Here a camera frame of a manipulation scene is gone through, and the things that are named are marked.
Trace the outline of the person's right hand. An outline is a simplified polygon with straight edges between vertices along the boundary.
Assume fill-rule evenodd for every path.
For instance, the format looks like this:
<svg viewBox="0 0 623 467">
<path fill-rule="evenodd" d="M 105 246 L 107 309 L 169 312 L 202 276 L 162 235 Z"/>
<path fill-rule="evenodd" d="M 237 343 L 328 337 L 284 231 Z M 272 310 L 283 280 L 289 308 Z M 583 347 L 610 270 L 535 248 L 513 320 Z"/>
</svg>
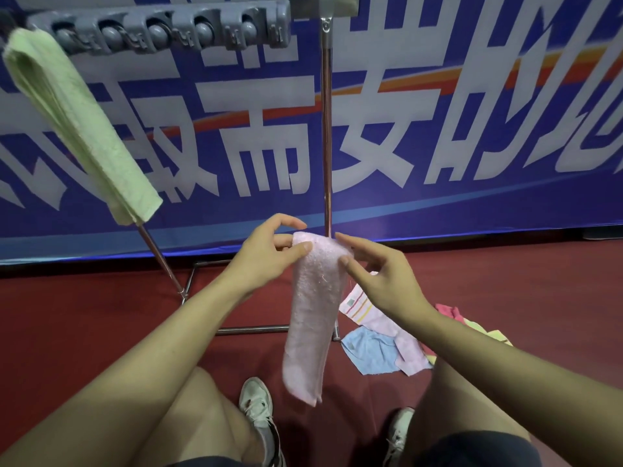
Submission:
<svg viewBox="0 0 623 467">
<path fill-rule="evenodd" d="M 377 256 L 376 277 L 378 292 L 368 296 L 398 326 L 423 342 L 437 333 L 440 314 L 424 297 L 405 255 L 396 249 L 365 238 L 336 233 L 339 243 L 350 248 L 354 256 Z"/>
</svg>

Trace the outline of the pink terry towel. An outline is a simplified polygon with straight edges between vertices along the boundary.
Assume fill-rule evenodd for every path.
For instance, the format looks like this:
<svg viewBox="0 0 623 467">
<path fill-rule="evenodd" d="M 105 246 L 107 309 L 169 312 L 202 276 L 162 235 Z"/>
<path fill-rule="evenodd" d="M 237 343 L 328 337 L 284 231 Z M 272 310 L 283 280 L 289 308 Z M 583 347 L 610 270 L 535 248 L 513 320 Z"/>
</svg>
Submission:
<svg viewBox="0 0 623 467">
<path fill-rule="evenodd" d="M 347 281 L 340 264 L 352 251 L 332 238 L 295 232 L 293 244 L 311 243 L 293 266 L 293 297 L 282 364 L 287 391 L 315 407 L 322 401 L 323 374 Z"/>
</svg>

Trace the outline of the white pink striped cloth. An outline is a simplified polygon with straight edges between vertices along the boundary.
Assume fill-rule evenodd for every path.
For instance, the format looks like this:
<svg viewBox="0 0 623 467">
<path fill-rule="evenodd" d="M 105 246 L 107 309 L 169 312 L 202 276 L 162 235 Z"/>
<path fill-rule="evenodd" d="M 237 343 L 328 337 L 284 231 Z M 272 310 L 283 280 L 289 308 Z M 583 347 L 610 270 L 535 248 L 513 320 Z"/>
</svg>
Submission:
<svg viewBox="0 0 623 467">
<path fill-rule="evenodd" d="M 359 284 L 355 284 L 340 304 L 339 311 L 358 326 L 383 336 L 396 337 L 397 329 L 394 322 L 372 304 Z"/>
</svg>

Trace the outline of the light blue cloth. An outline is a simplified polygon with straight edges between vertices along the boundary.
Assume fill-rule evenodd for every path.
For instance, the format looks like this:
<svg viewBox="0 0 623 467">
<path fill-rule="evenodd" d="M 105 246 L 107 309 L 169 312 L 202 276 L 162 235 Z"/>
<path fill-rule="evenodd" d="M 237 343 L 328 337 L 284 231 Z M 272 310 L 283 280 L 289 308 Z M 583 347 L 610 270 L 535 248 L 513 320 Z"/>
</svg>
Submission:
<svg viewBox="0 0 623 467">
<path fill-rule="evenodd" d="M 364 376 L 400 371 L 396 365 L 399 351 L 391 336 L 362 326 L 343 336 L 341 346 L 355 368 Z"/>
</svg>

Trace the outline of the pale pink checked cloth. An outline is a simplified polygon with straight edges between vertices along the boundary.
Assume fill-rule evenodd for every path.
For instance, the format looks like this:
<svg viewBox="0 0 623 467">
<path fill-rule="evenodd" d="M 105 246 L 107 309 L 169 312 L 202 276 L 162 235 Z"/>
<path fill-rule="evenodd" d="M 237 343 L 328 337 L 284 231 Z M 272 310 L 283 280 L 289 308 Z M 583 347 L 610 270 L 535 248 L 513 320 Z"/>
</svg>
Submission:
<svg viewBox="0 0 623 467">
<path fill-rule="evenodd" d="M 394 321 L 372 307 L 366 319 L 361 325 L 384 336 L 394 339 L 398 356 L 395 365 L 407 376 L 413 376 L 425 369 L 432 369 L 433 365 L 428 360 L 416 337 L 412 336 Z"/>
</svg>

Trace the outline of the red cloth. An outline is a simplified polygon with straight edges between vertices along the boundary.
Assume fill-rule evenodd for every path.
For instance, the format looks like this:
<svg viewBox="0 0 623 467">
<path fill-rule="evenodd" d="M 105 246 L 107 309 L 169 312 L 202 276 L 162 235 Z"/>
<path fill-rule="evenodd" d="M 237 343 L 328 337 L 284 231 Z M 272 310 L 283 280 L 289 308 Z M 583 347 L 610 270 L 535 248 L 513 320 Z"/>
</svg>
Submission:
<svg viewBox="0 0 623 467">
<path fill-rule="evenodd" d="M 435 310 L 441 315 L 453 319 L 454 321 L 460 322 L 464 326 L 468 326 L 465 322 L 465 318 L 460 313 L 458 307 L 451 307 L 447 305 L 435 304 Z"/>
</svg>

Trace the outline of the yellow cloth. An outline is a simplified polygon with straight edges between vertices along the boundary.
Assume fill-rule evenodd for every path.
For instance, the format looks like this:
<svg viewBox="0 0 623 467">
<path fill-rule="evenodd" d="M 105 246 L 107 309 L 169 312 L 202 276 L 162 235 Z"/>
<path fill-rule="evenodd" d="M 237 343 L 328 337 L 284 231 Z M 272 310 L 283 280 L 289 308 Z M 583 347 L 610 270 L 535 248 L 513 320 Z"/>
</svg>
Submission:
<svg viewBox="0 0 623 467">
<path fill-rule="evenodd" d="M 465 318 L 463 322 L 465 323 L 466 326 L 470 327 L 471 329 L 477 330 L 482 334 L 486 334 L 487 336 L 493 338 L 496 341 L 502 342 L 503 344 L 512 346 L 512 343 L 510 342 L 510 340 L 499 330 L 487 331 L 485 328 L 479 325 L 479 323 L 471 321 L 467 318 Z"/>
</svg>

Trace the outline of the white sneaker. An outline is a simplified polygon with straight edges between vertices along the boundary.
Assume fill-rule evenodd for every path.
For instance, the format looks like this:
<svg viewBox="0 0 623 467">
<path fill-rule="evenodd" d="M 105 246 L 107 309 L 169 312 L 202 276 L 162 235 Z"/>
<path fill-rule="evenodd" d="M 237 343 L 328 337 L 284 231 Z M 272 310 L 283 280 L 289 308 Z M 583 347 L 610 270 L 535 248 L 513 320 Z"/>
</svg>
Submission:
<svg viewBox="0 0 623 467">
<path fill-rule="evenodd" d="M 273 412 L 270 391 L 259 377 L 242 386 L 238 408 L 252 427 L 244 462 L 253 467 L 287 467 Z"/>
<path fill-rule="evenodd" d="M 400 457 L 406 446 L 409 424 L 414 408 L 399 409 L 392 417 L 387 434 L 387 452 L 382 467 L 398 467 Z"/>
</svg>

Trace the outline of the person's right leg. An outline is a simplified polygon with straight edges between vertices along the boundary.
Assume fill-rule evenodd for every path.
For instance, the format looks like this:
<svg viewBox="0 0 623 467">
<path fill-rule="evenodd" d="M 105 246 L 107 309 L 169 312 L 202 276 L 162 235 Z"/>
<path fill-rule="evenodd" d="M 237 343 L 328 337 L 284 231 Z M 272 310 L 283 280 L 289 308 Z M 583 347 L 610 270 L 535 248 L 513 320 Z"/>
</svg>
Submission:
<svg viewBox="0 0 623 467">
<path fill-rule="evenodd" d="M 459 432 L 492 431 L 528 440 L 530 434 L 440 357 L 414 409 L 398 467 L 408 465 L 444 437 Z"/>
</svg>

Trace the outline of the person's leg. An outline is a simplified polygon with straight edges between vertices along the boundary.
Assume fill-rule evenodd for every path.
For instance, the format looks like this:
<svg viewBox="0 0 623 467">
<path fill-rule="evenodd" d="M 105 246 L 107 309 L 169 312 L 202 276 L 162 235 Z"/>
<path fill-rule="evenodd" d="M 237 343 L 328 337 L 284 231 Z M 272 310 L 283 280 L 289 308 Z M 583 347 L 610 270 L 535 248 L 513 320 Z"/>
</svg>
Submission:
<svg viewBox="0 0 623 467">
<path fill-rule="evenodd" d="M 258 466 L 266 450 L 259 432 L 196 367 L 172 406 L 137 452 L 132 467 L 165 467 L 204 456 L 222 456 Z"/>
<path fill-rule="evenodd" d="M 528 440 L 530 434 L 440 357 L 414 409 L 398 467 L 408 465 L 444 437 L 459 432 L 492 431 Z"/>
</svg>

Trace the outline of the person's left leg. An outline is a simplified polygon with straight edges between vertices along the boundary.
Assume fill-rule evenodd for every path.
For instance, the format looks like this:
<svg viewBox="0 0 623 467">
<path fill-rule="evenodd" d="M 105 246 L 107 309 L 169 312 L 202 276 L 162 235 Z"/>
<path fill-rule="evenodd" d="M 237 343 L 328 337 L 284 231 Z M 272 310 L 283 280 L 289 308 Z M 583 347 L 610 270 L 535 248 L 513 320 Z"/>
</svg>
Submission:
<svg viewBox="0 0 623 467">
<path fill-rule="evenodd" d="M 222 456 L 258 466 L 266 450 L 259 432 L 196 367 L 172 406 L 137 452 L 132 467 L 165 467 L 204 456 Z"/>
</svg>

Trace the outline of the dark shorts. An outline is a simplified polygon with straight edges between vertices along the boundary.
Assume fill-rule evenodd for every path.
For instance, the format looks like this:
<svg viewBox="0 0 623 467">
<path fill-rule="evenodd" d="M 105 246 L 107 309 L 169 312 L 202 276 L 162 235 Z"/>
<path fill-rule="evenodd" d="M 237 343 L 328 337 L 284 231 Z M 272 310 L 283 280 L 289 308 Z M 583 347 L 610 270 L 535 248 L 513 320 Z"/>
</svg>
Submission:
<svg viewBox="0 0 623 467">
<path fill-rule="evenodd" d="M 223 456 L 202 456 L 166 467 L 286 467 L 244 464 Z M 492 431 L 459 432 L 442 438 L 408 467 L 543 467 L 538 450 L 526 439 Z"/>
</svg>

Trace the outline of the light green folded towel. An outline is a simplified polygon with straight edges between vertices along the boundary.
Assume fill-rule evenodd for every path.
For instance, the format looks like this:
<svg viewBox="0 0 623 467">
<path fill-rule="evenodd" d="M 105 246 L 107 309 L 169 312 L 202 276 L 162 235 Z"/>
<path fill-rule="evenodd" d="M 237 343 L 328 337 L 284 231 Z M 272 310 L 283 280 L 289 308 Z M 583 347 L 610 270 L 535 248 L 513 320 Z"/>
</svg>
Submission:
<svg viewBox="0 0 623 467">
<path fill-rule="evenodd" d="M 20 92 L 93 180 L 117 224 L 150 220 L 162 198 L 55 39 L 43 30 L 14 29 L 3 60 Z"/>
</svg>

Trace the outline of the metal rack frame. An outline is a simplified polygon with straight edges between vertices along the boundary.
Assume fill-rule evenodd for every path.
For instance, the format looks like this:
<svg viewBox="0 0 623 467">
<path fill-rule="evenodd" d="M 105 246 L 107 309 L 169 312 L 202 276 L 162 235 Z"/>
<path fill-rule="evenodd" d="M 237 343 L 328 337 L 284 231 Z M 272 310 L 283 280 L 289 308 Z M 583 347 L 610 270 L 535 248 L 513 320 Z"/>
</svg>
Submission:
<svg viewBox="0 0 623 467">
<path fill-rule="evenodd" d="M 333 237 L 332 214 L 332 73 L 333 73 L 333 33 L 337 18 L 357 17 L 360 0 L 290 0 L 292 20 L 318 19 L 319 45 L 321 52 L 320 104 L 322 112 L 322 154 L 323 154 L 323 192 L 324 192 L 324 234 Z M 190 276 L 183 287 L 169 266 L 144 224 L 136 226 L 138 233 L 154 255 L 160 267 L 174 284 L 176 291 L 185 303 L 189 299 L 192 280 L 197 269 L 208 266 L 225 265 L 229 259 L 219 261 L 198 261 L 193 264 Z"/>
</svg>

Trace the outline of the grey plastic clip holder rail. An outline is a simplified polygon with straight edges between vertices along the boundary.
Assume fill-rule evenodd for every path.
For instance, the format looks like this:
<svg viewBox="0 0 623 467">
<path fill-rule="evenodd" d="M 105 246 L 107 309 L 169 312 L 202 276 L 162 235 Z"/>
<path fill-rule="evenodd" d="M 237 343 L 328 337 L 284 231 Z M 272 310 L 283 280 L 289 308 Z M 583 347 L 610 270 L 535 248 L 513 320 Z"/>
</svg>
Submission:
<svg viewBox="0 0 623 467">
<path fill-rule="evenodd" d="M 288 0 L 67 8 L 33 12 L 25 27 L 42 30 L 69 55 L 157 54 L 173 46 L 193 51 L 251 46 L 286 48 L 291 40 Z"/>
</svg>

